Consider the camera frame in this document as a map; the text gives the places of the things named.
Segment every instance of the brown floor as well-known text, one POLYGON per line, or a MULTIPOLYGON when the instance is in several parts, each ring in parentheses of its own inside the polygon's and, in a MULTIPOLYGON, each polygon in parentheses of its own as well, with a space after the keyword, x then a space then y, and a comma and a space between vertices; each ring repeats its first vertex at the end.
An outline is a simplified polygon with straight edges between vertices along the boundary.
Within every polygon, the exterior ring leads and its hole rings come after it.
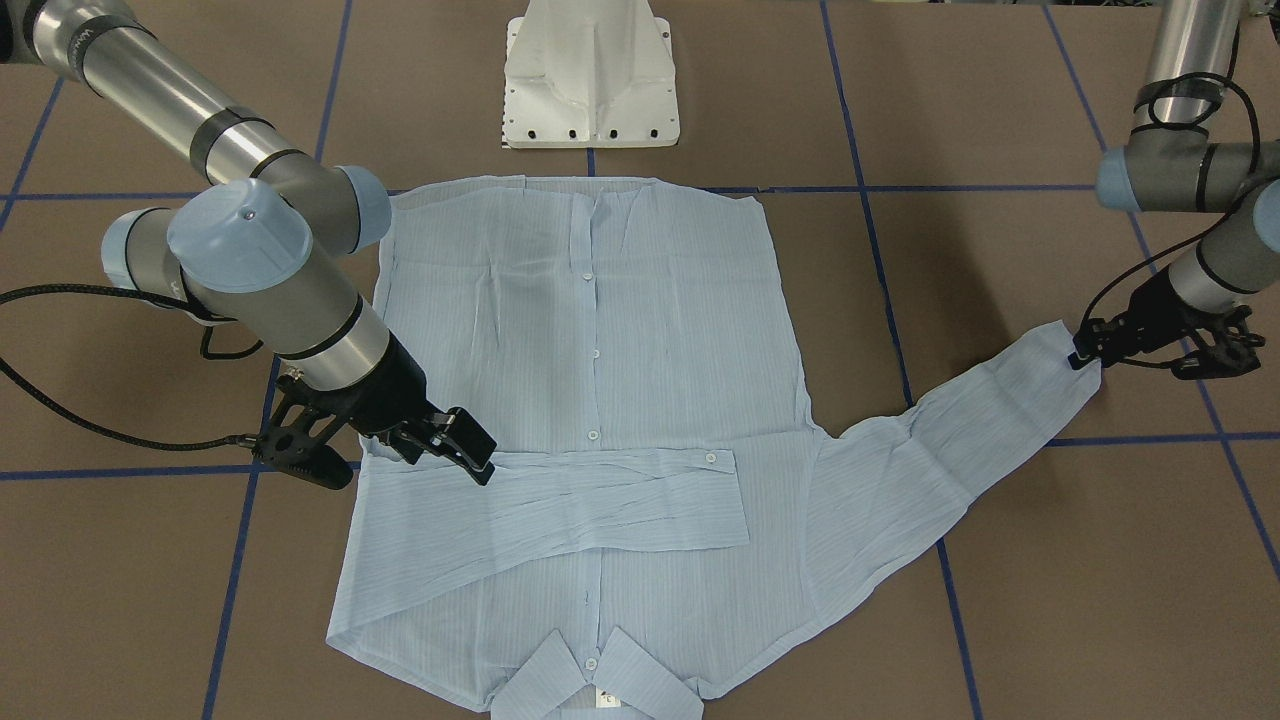
MULTIPOLYGON (((901 411, 1034 324, 1074 328, 1142 258, 1091 186, 1101 143, 1126 136, 1158 12, 833 1, 827 20, 813 1, 652 4, 673 28, 684 137, 594 158, 498 147, 503 27, 522 0, 134 8, 302 147, 396 190, 594 170, 759 192, 832 432, 901 411)), ((1277 137, 1280 51, 1262 22, 1244 28, 1236 79, 1277 137)), ((78 85, 6 67, 0 94, 3 290, 104 282, 115 217, 201 187, 78 85)), ((1220 137, 1247 137, 1234 101, 1221 115, 1220 137)), ((1156 251, 1210 220, 1138 228, 1156 251)), ((375 264, 349 264, 366 290, 375 264)), ((1280 290, 1254 306, 1280 337, 1280 290)), ((196 439, 261 416, 270 359, 204 363, 174 313, 32 300, 4 309, 0 333, 38 386, 125 430, 196 439)), ((707 717, 1280 717, 1280 350, 1263 361, 1203 387, 1108 372, 945 543, 707 717)), ((0 407, 0 717, 472 716, 324 644, 353 488, 260 474, 238 450, 116 445, 10 384, 0 407)))

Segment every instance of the fabric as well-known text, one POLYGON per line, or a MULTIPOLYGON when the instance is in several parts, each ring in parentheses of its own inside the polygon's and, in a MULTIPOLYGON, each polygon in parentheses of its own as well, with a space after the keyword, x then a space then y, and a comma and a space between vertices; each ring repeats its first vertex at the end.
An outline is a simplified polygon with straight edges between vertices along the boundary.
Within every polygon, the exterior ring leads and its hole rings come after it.
POLYGON ((1098 387, 1053 323, 832 438, 754 200, 515 177, 394 206, 374 306, 500 451, 481 488, 366 446, 328 641, 494 720, 700 717, 1098 387))

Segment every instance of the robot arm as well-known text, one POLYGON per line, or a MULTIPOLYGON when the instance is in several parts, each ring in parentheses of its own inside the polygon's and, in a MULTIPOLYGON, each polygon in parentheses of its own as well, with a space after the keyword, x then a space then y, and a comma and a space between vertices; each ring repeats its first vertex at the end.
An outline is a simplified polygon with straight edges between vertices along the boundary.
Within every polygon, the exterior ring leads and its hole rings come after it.
POLYGON ((1280 142, 1211 143, 1207 129, 1234 64, 1242 5, 1165 5, 1129 143, 1106 154, 1097 183, 1100 200, 1114 209, 1228 215, 1135 290, 1125 313, 1110 322, 1087 318, 1073 366, 1094 359, 1110 366, 1183 338, 1196 348, 1161 364, 1178 378, 1234 377, 1260 366, 1254 350, 1263 340, 1248 331, 1251 310, 1238 302, 1280 278, 1280 142))
POLYGON ((428 452, 488 482, 494 441, 466 410, 426 400, 421 368, 333 260, 389 228, 390 202, 371 173, 320 165, 160 45, 120 0, 0 0, 0 63, 83 82, 215 183, 177 211, 116 220, 104 268, 116 286, 244 323, 287 363, 283 398, 253 447, 262 462, 344 487, 351 469, 328 441, 349 424, 410 462, 428 452))

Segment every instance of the white mounting bracket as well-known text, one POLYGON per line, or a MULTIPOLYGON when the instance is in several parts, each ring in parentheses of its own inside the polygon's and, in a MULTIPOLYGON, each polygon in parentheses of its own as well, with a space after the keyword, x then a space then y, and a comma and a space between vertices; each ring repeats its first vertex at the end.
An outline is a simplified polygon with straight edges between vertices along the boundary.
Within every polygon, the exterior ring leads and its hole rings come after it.
POLYGON ((648 0, 530 0, 507 24, 502 143, 662 147, 680 140, 671 24, 648 0))

